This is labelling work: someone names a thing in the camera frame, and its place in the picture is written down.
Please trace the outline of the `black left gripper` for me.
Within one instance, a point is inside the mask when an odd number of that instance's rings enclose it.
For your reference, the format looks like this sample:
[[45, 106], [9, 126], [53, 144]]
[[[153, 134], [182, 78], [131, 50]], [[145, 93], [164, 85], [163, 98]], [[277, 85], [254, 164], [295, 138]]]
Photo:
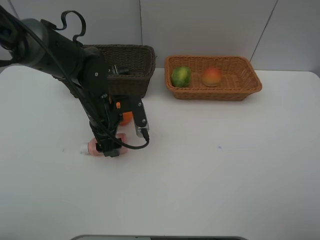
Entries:
[[80, 103], [84, 108], [92, 133], [95, 137], [95, 148], [105, 157], [118, 157], [125, 142], [117, 137], [118, 126], [123, 119], [124, 95], [94, 96], [81, 93]]

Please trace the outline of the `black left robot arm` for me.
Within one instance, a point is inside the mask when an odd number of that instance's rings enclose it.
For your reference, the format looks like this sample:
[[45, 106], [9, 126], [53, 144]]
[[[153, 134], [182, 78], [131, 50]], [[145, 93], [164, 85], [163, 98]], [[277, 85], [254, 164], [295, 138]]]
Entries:
[[122, 140], [116, 137], [121, 115], [108, 90], [108, 67], [101, 52], [84, 49], [76, 39], [59, 33], [48, 21], [19, 20], [0, 9], [0, 46], [11, 55], [1, 67], [23, 65], [55, 78], [63, 78], [78, 97], [96, 143], [93, 150], [106, 157], [121, 153]]

